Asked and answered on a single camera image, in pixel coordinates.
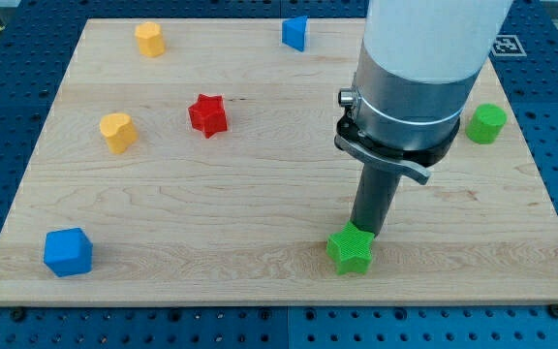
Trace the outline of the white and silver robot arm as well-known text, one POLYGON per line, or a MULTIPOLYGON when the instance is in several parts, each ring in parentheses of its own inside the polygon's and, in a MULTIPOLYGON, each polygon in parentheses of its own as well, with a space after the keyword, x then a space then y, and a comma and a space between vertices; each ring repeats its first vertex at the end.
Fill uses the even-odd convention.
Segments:
POLYGON ((443 159, 512 0, 372 0, 335 144, 367 184, 420 184, 443 159))

